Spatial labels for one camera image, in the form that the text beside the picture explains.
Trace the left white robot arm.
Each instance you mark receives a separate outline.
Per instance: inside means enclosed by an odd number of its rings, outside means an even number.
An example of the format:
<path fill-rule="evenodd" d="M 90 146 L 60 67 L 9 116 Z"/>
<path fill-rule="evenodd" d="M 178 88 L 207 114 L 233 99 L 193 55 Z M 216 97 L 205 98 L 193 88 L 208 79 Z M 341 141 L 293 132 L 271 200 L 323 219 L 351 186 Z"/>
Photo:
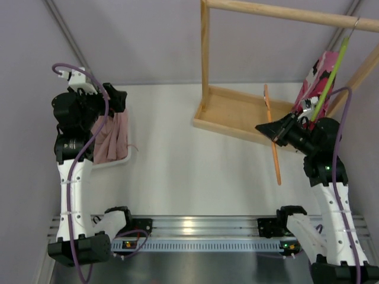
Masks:
<path fill-rule="evenodd" d="M 105 113 L 102 93 L 68 88 L 52 101 L 57 119 L 54 145 L 61 181 L 61 212 L 56 241 L 48 245 L 48 255 L 67 267 L 106 262 L 111 242 L 132 223 L 126 206 L 109 208 L 93 224 L 88 205 L 89 178 L 94 162 L 94 143 L 86 149 L 99 116 Z"/>

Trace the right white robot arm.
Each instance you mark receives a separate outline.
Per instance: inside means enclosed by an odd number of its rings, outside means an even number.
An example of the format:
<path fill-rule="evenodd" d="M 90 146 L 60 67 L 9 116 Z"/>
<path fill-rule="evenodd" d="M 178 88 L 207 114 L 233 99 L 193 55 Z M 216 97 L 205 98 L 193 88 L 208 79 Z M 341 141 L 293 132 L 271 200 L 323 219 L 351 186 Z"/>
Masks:
<path fill-rule="evenodd" d="M 310 263 L 314 283 L 378 283 L 378 266 L 371 265 L 356 233 L 349 203 L 348 177 L 336 152 L 340 124 L 319 119 L 307 127 L 296 114 L 256 125 L 278 146 L 291 145 L 304 154 L 303 169 L 322 216 L 320 233 L 302 206 L 283 206 L 277 217 L 300 243 Z"/>

